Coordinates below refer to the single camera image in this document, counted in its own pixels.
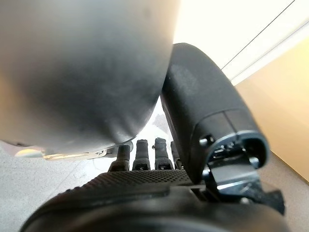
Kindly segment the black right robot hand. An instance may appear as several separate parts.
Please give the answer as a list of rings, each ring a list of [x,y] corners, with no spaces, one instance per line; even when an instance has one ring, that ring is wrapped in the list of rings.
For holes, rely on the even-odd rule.
[[[270,148],[242,97],[196,47],[173,47],[161,102],[173,137],[155,142],[154,170],[144,141],[136,167],[118,151],[107,173],[38,208],[23,232],[287,232],[284,198],[263,188],[258,169]]]

